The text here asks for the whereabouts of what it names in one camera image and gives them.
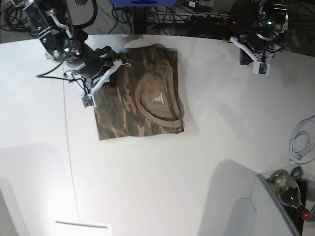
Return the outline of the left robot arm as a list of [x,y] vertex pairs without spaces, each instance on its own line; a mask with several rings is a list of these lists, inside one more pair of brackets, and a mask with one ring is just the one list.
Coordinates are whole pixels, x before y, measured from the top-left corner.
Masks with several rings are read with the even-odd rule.
[[251,0],[254,19],[250,29],[239,35],[240,42],[246,50],[241,50],[240,64],[254,62],[267,63],[270,58],[284,46],[284,33],[289,27],[287,1],[285,0]]

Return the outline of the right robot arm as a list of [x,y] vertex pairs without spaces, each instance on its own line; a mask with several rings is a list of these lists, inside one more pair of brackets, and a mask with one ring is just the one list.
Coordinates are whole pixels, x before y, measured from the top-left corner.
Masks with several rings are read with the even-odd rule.
[[95,22],[98,5],[92,1],[93,13],[83,24],[73,23],[69,6],[65,0],[13,0],[12,6],[21,10],[31,30],[40,40],[47,56],[60,67],[66,64],[70,69],[67,77],[74,82],[73,75],[79,75],[84,89],[95,86],[113,87],[110,73],[123,63],[111,56],[112,49],[106,46],[93,50],[85,41],[88,35],[84,28]]

